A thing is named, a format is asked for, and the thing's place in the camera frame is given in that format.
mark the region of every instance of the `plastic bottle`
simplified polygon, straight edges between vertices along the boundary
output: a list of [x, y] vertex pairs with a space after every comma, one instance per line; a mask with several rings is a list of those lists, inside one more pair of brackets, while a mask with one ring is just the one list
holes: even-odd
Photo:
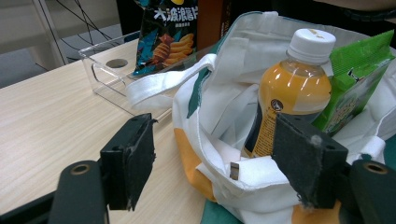
[[313, 121], [329, 103], [332, 86], [321, 65], [329, 61], [335, 36], [314, 29], [300, 29], [287, 49], [288, 59], [262, 75], [258, 114], [245, 143], [250, 158], [272, 154], [276, 113]]

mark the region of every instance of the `bag handle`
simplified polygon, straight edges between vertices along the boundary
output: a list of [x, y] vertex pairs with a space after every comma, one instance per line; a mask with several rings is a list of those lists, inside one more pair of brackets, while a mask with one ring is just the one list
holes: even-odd
[[126, 87], [126, 96], [132, 109], [171, 108], [173, 98], [162, 95], [195, 76], [204, 68], [215, 70], [217, 55], [206, 54], [198, 63], [184, 71], [169, 71], [142, 77]]

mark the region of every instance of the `tote bag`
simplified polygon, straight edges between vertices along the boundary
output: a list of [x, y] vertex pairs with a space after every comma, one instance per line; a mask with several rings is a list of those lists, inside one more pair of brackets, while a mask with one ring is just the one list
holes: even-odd
[[[292, 35], [301, 28], [332, 33], [336, 48], [368, 37], [291, 20], [276, 12], [249, 12], [235, 21], [213, 53], [193, 67], [142, 77], [127, 87], [128, 100], [136, 109], [172, 106], [177, 146], [189, 182], [244, 223], [338, 222], [340, 203], [334, 209], [305, 211], [271, 157], [241, 157], [255, 118], [262, 73], [286, 58]], [[332, 74], [330, 64], [323, 68]], [[348, 149], [347, 162], [368, 154], [384, 163], [385, 140], [396, 133], [395, 70], [393, 62], [363, 112], [333, 137]], [[161, 94], [173, 88], [178, 88], [173, 98]], [[239, 164], [238, 180], [230, 178], [230, 162]]]

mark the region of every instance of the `green snack package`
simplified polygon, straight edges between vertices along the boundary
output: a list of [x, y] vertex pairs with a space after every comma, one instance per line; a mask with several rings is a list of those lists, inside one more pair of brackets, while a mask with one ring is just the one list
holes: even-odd
[[332, 96], [312, 123], [315, 127], [333, 136], [363, 110], [395, 58], [392, 37], [393, 30], [333, 50]]

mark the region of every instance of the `black snack bag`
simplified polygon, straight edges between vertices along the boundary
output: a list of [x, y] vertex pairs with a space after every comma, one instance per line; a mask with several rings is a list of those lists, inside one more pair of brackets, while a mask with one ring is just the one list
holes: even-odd
[[148, 75], [196, 51], [198, 0], [135, 0], [144, 9], [136, 69]]

